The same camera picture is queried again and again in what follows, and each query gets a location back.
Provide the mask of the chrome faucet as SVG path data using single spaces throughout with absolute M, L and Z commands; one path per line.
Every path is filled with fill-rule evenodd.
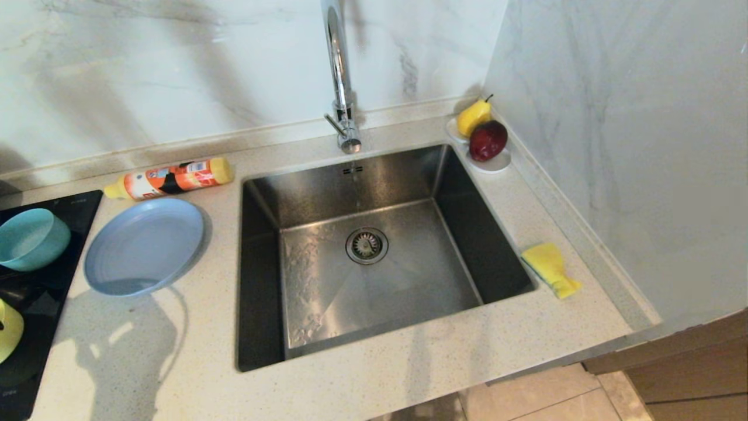
M 335 92 L 332 103 L 334 114 L 325 114 L 324 118 L 337 133 L 341 151 L 345 154 L 357 154 L 361 151 L 362 144 L 355 121 L 344 14 L 340 8 L 340 0 L 320 0 L 320 5 Z

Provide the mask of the yellow sponge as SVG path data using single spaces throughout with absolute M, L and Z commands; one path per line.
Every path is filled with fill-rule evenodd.
M 558 299 L 565 299 L 582 288 L 569 277 L 563 254 L 554 243 L 540 243 L 521 253 L 522 260 L 541 278 Z

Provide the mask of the orange dish soap bottle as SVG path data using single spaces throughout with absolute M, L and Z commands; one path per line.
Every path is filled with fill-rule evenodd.
M 103 192 L 109 199 L 141 202 L 166 195 L 225 185 L 234 179 L 232 165 L 224 157 L 190 161 L 122 175 Z

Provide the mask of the gray plate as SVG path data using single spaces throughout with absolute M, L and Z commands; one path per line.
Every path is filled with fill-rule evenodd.
M 180 199 L 155 199 L 124 210 L 94 237 L 84 263 L 98 293 L 128 298 L 158 290 L 198 259 L 206 234 L 203 213 Z

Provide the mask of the teal bowl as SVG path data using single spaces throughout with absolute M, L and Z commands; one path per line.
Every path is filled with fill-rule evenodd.
M 0 226 L 0 266 L 31 272 L 48 266 L 70 244 L 66 223 L 47 209 L 30 209 Z

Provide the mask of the yellow-green bowl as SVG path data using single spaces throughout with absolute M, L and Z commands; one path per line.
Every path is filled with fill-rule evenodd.
M 13 354 L 21 341 L 24 328 L 21 313 L 0 299 L 0 364 Z

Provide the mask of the metal sink drain strainer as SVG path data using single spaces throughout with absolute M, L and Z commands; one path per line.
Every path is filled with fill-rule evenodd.
M 384 232 L 375 227 L 360 227 L 345 241 L 348 258 L 360 265 L 372 265 L 382 261 L 389 250 L 389 240 Z

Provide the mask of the stainless steel sink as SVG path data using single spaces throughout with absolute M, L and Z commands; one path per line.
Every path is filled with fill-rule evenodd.
M 353 262 L 348 235 L 389 250 Z M 420 147 L 241 184 L 236 368 L 260 370 L 537 288 L 459 152 Z

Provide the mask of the small white fruit dish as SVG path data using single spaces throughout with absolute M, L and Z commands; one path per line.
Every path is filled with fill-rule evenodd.
M 496 155 L 496 157 L 489 161 L 475 161 L 469 153 L 469 139 L 460 135 L 458 131 L 456 118 L 448 120 L 445 125 L 445 131 L 447 135 L 456 142 L 459 151 L 462 152 L 463 156 L 465 156 L 467 164 L 475 168 L 476 171 L 486 175 L 492 175 L 505 170 L 505 168 L 507 168 L 512 162 L 512 155 L 510 154 L 510 151 L 508 151 L 508 147 L 505 147 L 500 154 Z

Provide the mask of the dark red apple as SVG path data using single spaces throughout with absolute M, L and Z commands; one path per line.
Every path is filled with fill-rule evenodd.
M 469 138 L 469 155 L 472 160 L 486 162 L 497 157 L 507 146 L 508 130 L 497 120 L 479 123 Z

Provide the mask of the yellow pear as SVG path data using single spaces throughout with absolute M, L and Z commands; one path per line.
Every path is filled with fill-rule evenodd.
M 457 130 L 460 136 L 469 139 L 471 133 L 481 123 L 491 120 L 491 99 L 494 94 L 489 94 L 487 98 L 478 99 L 474 104 L 467 107 L 459 113 L 456 118 Z

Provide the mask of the light wooden cabinet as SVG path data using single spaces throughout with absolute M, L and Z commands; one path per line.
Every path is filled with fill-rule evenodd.
M 633 387 L 654 421 L 748 421 L 748 308 L 583 366 Z

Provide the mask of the black induction cooktop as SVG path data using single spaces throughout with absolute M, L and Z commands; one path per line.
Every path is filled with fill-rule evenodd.
M 71 230 L 66 250 L 46 267 L 18 272 L 0 266 L 0 299 L 18 310 L 24 330 L 17 347 L 0 363 L 0 421 L 27 421 L 102 190 L 0 210 L 0 225 L 30 209 L 47 209 Z

